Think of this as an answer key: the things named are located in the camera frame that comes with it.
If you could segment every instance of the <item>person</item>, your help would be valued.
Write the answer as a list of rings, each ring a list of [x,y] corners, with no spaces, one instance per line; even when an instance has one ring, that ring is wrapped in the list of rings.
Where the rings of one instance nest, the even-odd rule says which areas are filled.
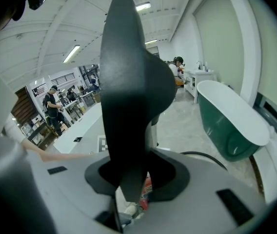
[[[47,92],[44,97],[47,114],[51,119],[51,123],[54,126],[55,131],[57,132],[58,136],[61,136],[61,129],[59,127],[59,122],[65,123],[65,117],[58,111],[58,109],[62,109],[62,105],[56,105],[54,94],[57,91],[57,86],[53,85],[51,89]]]
[[[91,84],[93,85],[95,91],[99,89],[99,79],[97,79],[93,74],[91,75]]]
[[[178,76],[179,76],[180,72],[181,72],[181,74],[183,74],[183,69],[184,68],[181,67],[183,62],[184,62],[183,58],[182,57],[175,57],[173,59],[173,62],[175,64],[175,66],[178,68]]]
[[[178,69],[177,69],[177,66],[175,65],[175,63],[173,63],[172,61],[171,62],[169,61],[168,66],[171,69],[174,77],[177,77],[178,76]]]
[[[69,99],[70,102],[76,100],[75,99],[75,92],[73,91],[73,89],[68,89],[68,92],[67,92],[67,98]]]
[[[83,86],[80,86],[80,92],[81,92],[82,94],[84,94],[84,87],[83,87]]]

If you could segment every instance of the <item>faucet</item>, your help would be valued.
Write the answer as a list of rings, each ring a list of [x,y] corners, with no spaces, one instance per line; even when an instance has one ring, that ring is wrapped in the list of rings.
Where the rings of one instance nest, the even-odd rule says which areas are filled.
[[[200,62],[199,69],[202,69],[202,63],[201,63],[200,60],[198,60],[198,61],[196,62],[196,64],[199,63],[199,62]]]

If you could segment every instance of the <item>ceiling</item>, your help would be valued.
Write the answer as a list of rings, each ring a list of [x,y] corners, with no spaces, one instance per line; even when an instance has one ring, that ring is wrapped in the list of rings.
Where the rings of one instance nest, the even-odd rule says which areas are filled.
[[[147,1],[151,8],[139,12],[145,41],[171,40],[188,0],[134,0],[136,5]],[[10,21],[0,31],[0,76],[16,91],[44,75],[99,63],[110,3],[111,0],[46,0],[36,11],[26,7],[19,21]],[[81,48],[64,64],[75,45]]]

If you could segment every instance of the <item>human arm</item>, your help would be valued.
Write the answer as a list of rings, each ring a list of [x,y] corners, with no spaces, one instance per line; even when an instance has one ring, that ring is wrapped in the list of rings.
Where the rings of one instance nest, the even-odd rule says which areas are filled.
[[[52,104],[52,102],[50,102],[50,101],[47,102],[47,105],[48,105],[49,107],[52,107],[52,108],[62,108],[61,105]]]
[[[28,140],[26,136],[21,132],[19,127],[16,125],[16,123],[12,120],[12,118],[13,116],[10,114],[10,116],[5,122],[5,125],[4,125],[5,135],[15,140],[16,142],[20,143],[25,148],[25,150],[33,151],[39,154],[43,162],[88,156],[88,155],[82,155],[82,154],[47,153],[41,148],[37,147],[35,144],[33,144],[30,140]]]
[[[85,154],[61,154],[61,153],[59,153],[59,154],[52,153],[51,154],[51,153],[47,153],[46,151],[37,147],[34,143],[29,141],[27,138],[25,138],[21,142],[21,144],[26,150],[33,151],[33,152],[36,152],[37,154],[39,154],[39,156],[43,162],[72,159],[72,158],[81,158],[81,157],[88,156]]]

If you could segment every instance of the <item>red object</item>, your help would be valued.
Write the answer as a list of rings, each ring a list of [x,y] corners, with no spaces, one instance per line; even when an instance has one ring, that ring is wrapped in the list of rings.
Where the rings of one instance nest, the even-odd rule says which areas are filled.
[[[145,186],[143,189],[141,200],[139,201],[140,206],[145,211],[148,210],[148,194],[150,194],[152,191],[153,191],[152,180],[150,179],[150,177],[147,177],[145,180]]]

